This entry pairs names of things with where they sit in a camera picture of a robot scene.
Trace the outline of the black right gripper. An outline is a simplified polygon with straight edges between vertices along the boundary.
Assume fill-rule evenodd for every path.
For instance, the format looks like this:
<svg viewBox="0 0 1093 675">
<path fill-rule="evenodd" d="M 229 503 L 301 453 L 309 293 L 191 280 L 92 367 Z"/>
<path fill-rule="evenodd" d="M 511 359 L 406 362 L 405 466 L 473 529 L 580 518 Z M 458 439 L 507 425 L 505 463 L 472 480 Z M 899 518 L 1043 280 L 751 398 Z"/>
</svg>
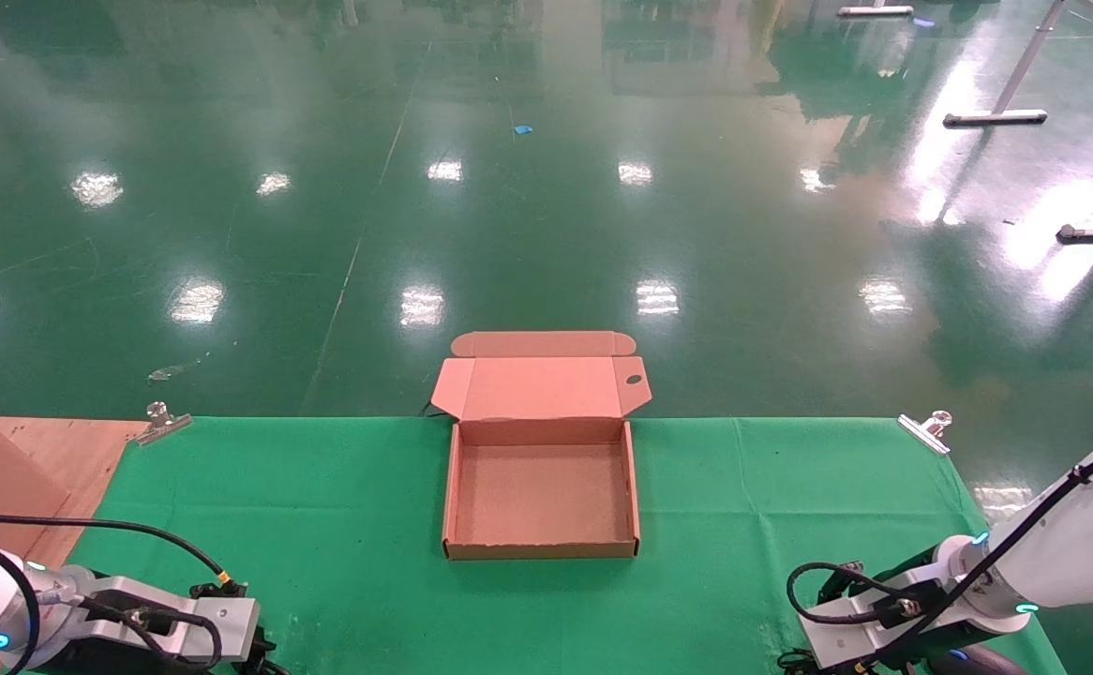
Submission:
<svg viewBox="0 0 1093 675">
<path fill-rule="evenodd" d="M 988 648 L 988 646 L 966 646 L 936 654 L 925 661 L 929 674 L 940 675 L 1026 675 L 1027 671 L 1019 666 L 1004 653 Z"/>
</svg>

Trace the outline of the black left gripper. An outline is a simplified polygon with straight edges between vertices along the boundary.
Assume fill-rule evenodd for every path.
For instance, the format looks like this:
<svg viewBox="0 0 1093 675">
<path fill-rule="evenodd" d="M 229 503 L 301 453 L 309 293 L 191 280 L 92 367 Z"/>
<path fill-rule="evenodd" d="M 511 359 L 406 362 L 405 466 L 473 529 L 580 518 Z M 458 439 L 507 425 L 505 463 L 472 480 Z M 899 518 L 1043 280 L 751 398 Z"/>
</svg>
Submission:
<svg viewBox="0 0 1093 675">
<path fill-rule="evenodd" d="M 272 642 L 256 637 L 246 662 L 221 662 L 216 667 L 183 664 L 146 649 L 102 639 L 71 642 L 40 666 L 42 674 L 277 674 L 268 658 Z"/>
</svg>

